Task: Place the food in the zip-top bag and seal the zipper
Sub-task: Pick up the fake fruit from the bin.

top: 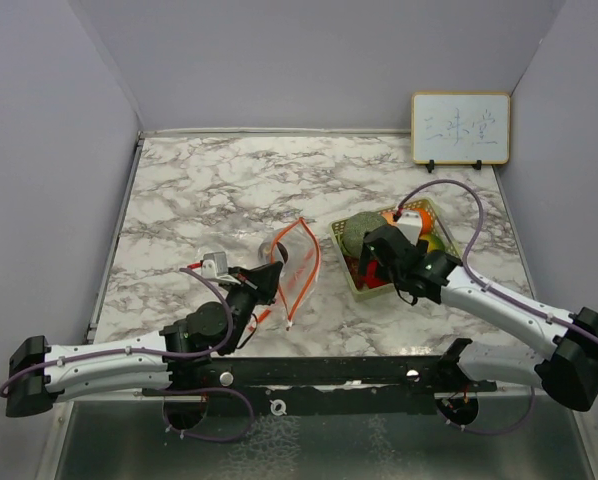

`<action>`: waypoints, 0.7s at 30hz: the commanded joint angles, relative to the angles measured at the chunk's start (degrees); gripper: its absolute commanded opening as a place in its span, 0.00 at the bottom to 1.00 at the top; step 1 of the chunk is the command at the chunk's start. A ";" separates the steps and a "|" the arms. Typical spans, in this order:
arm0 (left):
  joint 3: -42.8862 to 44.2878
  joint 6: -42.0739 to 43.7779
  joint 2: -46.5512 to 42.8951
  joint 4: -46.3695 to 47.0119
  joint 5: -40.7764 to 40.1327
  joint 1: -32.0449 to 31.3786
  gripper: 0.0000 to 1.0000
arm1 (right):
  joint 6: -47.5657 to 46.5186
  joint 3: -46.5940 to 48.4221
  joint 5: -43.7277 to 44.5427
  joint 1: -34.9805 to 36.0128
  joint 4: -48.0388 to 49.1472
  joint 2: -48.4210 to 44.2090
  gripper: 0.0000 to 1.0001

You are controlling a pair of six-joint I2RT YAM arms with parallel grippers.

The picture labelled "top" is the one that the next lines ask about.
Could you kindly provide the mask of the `red apple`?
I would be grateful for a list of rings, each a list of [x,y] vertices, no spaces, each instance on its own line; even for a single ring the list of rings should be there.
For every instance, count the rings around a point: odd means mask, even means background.
[[[369,260],[367,263],[359,264],[358,285],[360,288],[373,290],[390,283],[383,273],[382,267],[376,260]]]

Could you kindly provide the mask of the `orange fruit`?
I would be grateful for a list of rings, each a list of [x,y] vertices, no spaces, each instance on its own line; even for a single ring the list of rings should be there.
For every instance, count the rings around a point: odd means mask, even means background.
[[[434,221],[433,221],[432,216],[425,209],[422,209],[422,208],[405,209],[402,212],[404,212],[406,210],[414,210],[421,214],[422,220],[423,220],[422,234],[428,234],[428,233],[432,232]],[[381,216],[387,221],[387,223],[389,225],[394,226],[394,221],[393,221],[394,214],[397,214],[397,212],[396,211],[386,211],[386,212],[383,212],[381,214]]]

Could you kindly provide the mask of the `yellow green mango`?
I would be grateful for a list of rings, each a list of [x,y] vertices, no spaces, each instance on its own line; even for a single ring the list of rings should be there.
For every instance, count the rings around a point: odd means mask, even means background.
[[[442,251],[445,252],[446,251],[446,245],[444,243],[444,241],[437,235],[432,234],[432,233],[428,233],[428,234],[422,234],[419,237],[420,241],[426,242],[427,243],[427,252],[433,252],[433,251]]]

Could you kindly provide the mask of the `clear zip top bag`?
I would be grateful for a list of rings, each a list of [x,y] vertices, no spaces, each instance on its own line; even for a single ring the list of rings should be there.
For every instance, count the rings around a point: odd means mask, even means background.
[[[263,264],[277,262],[273,249],[281,243],[288,250],[289,260],[283,263],[275,302],[258,315],[257,324],[270,316],[283,318],[290,329],[318,281],[321,266],[319,241],[303,217],[269,234],[258,248],[258,259]]]

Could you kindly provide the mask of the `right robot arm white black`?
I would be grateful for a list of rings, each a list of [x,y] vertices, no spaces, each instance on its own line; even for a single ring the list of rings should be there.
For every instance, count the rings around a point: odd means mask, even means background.
[[[586,412],[598,396],[598,312],[573,313],[510,291],[472,272],[459,258],[411,243],[383,225],[364,235],[359,271],[370,261],[400,298],[421,298],[457,308],[507,332],[523,348],[471,342],[438,367],[440,383],[460,391],[475,381],[502,381],[540,388],[571,410]]]

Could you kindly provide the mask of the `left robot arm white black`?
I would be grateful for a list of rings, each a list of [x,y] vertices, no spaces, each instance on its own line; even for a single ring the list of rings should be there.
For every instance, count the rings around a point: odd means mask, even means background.
[[[9,418],[46,413],[63,401],[95,392],[166,389],[185,395],[199,385],[199,364],[232,354],[258,306],[274,303],[280,261],[254,269],[217,266],[211,258],[182,268],[216,299],[159,331],[81,346],[27,338],[9,359],[0,386]]]

